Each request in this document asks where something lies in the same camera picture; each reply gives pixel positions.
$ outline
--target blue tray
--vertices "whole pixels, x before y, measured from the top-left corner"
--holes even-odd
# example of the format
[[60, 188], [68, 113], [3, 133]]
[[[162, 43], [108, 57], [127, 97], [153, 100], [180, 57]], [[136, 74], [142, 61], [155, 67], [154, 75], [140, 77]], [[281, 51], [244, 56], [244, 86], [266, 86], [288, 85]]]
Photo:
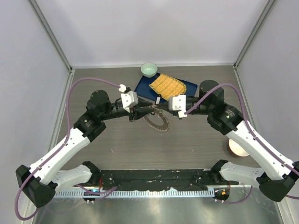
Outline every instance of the blue tray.
[[[160, 76], [160, 73], [157, 73], [155, 76], [152, 78], [146, 78], [145, 76], [142, 76], [140, 79], [139, 83], [137, 84], [135, 88], [135, 92], [137, 93], [138, 96], [144, 97], [146, 99], [151, 99], [153, 101], [156, 100], [157, 98], [157, 93], [153, 91], [150, 88], [150, 84], [152, 84], [158, 77]], [[194, 83], [187, 82], [185, 80], [179, 79], [182, 83], [184, 83], [187, 87], [185, 95], [187, 96], [194, 96], [197, 90], [197, 85]], [[166, 100], [161, 98], [160, 103], [165, 102]]]

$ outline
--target white wall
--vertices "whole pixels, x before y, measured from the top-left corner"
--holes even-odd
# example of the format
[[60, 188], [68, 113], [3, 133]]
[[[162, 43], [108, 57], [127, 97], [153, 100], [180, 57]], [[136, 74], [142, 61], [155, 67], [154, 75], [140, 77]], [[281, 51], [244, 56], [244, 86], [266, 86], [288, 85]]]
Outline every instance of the white wall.
[[[299, 161], [299, 1], [278, 1], [239, 72], [260, 133]], [[299, 196], [299, 181], [290, 193]], [[299, 223], [299, 201], [288, 199]]]
[[0, 21], [0, 223], [13, 224], [15, 170], [45, 154], [68, 72], [27, 1], [1, 1]]
[[267, 0], [38, 0], [73, 66], [234, 63]]

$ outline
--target yellow towel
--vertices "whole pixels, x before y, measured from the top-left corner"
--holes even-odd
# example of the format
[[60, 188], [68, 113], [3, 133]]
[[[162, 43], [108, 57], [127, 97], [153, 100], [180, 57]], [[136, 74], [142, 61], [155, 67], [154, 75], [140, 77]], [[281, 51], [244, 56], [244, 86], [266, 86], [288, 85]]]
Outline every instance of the yellow towel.
[[152, 84], [149, 85], [157, 94], [161, 94], [163, 99], [168, 100], [186, 92], [186, 85], [176, 78], [161, 74]]

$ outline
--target white bowl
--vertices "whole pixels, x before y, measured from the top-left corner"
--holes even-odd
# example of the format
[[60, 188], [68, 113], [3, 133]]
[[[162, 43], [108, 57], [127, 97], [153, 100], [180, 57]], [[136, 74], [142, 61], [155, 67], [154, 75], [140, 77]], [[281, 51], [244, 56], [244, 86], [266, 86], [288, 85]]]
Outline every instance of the white bowl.
[[158, 67], [154, 63], [145, 63], [141, 66], [140, 71], [145, 77], [151, 78], [157, 73]]
[[231, 139], [228, 141], [228, 145], [229, 145], [230, 150], [235, 155], [238, 155], [241, 157], [245, 157], [245, 156], [249, 155], [249, 153], [247, 153], [238, 143], [236, 143], [235, 141], [233, 141]]

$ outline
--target gray wood tabletop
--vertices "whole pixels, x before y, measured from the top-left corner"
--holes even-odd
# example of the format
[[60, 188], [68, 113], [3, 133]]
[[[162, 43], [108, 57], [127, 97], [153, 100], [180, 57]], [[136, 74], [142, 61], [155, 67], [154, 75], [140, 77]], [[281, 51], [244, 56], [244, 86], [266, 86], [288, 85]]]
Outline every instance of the gray wood tabletop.
[[[199, 84], [208, 79], [238, 86], [232, 66], [160, 67], [158, 72]], [[140, 68], [76, 69], [74, 80], [99, 77], [135, 89]], [[85, 112], [90, 95], [105, 90], [111, 102], [120, 97], [115, 87], [95, 81], [79, 83], [70, 98], [70, 117], [73, 124]], [[240, 109], [235, 92], [225, 88], [225, 101]], [[107, 120], [106, 130], [91, 144], [73, 156], [63, 169], [71, 169], [84, 161], [91, 161], [100, 169], [184, 169], [211, 168], [219, 159], [259, 167], [250, 157], [237, 157], [228, 150], [228, 138], [217, 132], [206, 121], [205, 115], [190, 115], [185, 119], [165, 113], [170, 121], [167, 133], [158, 133], [143, 120], [133, 123], [127, 117]], [[64, 117], [59, 140], [66, 135]]]

